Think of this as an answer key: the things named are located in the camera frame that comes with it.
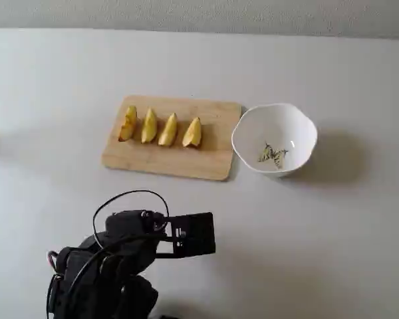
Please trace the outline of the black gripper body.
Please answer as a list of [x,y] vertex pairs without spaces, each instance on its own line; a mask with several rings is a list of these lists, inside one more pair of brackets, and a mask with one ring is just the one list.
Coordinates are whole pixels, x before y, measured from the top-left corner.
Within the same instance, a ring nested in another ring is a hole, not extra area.
[[160,241],[168,242],[166,219],[162,213],[132,210],[113,213],[106,219],[104,246],[108,247],[123,239],[120,248],[156,248]]

